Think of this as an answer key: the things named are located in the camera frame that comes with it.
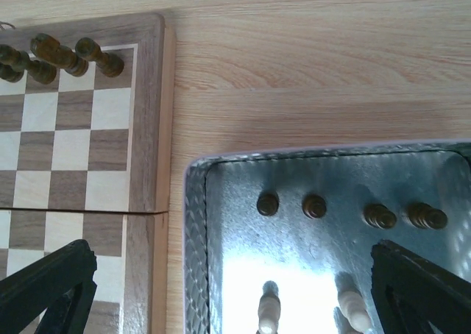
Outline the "silver metal tray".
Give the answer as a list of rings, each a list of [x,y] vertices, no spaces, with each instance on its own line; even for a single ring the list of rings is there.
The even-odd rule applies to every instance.
[[[262,216],[262,193],[278,195]],[[327,204],[302,211],[308,194]],[[411,224],[423,202],[448,218],[440,230]],[[183,182],[185,333],[256,333],[263,284],[277,283],[281,333],[348,333],[338,295],[364,298],[373,333],[372,247],[383,239],[470,280],[470,141],[405,141],[303,147],[202,157]],[[387,230],[364,220],[368,204],[397,217]]]

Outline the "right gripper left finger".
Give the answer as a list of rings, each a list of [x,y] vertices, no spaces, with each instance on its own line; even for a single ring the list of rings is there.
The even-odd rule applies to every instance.
[[[97,285],[94,252],[77,239],[1,281],[1,332],[83,333]]]

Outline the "wooden chess board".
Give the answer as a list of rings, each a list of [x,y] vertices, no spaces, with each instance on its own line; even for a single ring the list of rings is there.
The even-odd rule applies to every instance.
[[[1,276],[86,240],[97,289],[85,332],[164,333],[174,32],[137,13],[4,30],[1,42],[29,51],[36,36],[70,49],[90,38],[124,67],[1,82]]]

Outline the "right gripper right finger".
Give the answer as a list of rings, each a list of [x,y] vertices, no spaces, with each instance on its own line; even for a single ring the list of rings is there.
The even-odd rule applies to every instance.
[[[469,282],[390,240],[371,256],[371,294],[385,333],[470,332]]]

